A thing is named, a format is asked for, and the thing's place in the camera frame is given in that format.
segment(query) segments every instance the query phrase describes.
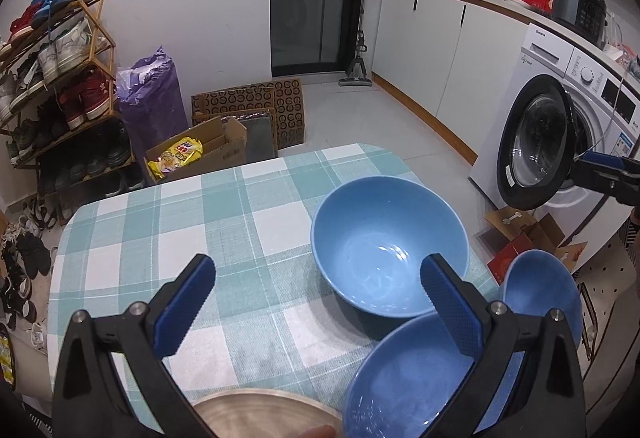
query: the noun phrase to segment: washing machine door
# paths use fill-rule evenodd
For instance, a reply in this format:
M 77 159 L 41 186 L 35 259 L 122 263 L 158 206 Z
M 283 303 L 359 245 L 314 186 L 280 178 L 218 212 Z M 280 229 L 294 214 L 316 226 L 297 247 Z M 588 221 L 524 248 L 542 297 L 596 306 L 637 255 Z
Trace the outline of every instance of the washing machine door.
M 574 119 L 571 97 L 553 76 L 524 85 L 498 151 L 498 189 L 507 205 L 536 209 L 558 192 L 574 161 Z

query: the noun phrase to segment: red sneaker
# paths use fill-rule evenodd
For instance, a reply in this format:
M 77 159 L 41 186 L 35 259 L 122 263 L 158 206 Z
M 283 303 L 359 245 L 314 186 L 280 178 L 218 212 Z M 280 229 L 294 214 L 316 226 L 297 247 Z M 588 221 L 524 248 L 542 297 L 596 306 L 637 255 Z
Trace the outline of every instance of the red sneaker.
M 37 2 L 30 5 L 23 12 L 22 16 L 11 24 L 11 27 L 9 27 L 11 37 L 9 37 L 8 43 L 12 46 L 16 46 L 20 41 L 33 32 L 33 28 L 31 28 L 31 20 L 33 19 L 33 15 L 40 10 L 42 4 L 43 2 Z
M 89 77 L 78 85 L 78 89 L 89 120 L 97 119 L 109 109 L 109 82 L 104 73 L 91 70 Z
M 79 87 L 68 88 L 60 94 L 60 107 L 65 112 L 69 129 L 76 129 L 84 122 L 84 109 L 78 96 Z

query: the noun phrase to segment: plaid tablecloth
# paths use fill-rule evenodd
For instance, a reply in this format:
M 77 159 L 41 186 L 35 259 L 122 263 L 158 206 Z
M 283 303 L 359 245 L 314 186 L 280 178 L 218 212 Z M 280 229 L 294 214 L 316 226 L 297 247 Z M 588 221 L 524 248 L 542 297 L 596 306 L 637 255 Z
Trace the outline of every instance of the plaid tablecloth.
M 64 230 L 51 281 L 52 382 L 75 310 L 98 317 L 149 301 L 204 253 L 216 263 L 216 286 L 177 354 L 164 360 L 189 401 L 226 388 L 276 388 L 340 409 L 362 360 L 399 322 L 333 294 L 311 253 L 311 220 L 335 187 L 377 174 L 419 182 L 389 151 L 352 144 L 83 206 Z M 466 279 L 485 296 L 497 291 L 473 252 Z M 156 426 L 124 358 L 114 359 L 140 420 Z

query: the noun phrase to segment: white cabinet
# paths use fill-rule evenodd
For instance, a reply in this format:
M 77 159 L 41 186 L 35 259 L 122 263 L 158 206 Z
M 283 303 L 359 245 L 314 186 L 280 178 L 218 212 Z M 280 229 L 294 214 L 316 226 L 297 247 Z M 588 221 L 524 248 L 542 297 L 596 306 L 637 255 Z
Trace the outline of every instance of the white cabinet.
M 458 0 L 382 0 L 373 71 L 433 115 L 456 52 L 463 9 Z
M 494 123 L 529 25 L 467 5 L 437 119 L 475 153 Z

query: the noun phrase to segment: light blue bowl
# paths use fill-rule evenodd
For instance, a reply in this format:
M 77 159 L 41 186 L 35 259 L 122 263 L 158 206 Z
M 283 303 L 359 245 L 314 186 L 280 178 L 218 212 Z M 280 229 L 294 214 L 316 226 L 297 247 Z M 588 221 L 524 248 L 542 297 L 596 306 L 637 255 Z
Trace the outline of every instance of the light blue bowl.
M 383 317 L 433 311 L 420 284 L 426 256 L 440 253 L 460 277 L 469 266 L 454 210 L 426 187 L 393 176 L 359 178 L 330 193 L 311 225 L 311 247 L 345 301 Z
M 527 251 L 511 263 L 500 298 L 514 312 L 545 315 L 560 308 L 579 342 L 580 298 L 571 274 L 543 251 Z M 477 431 L 497 422 L 524 352 L 513 354 Z M 364 360 L 344 397 L 347 438 L 415 438 L 447 404 L 472 365 L 460 354 L 437 313 L 413 319 L 389 333 Z

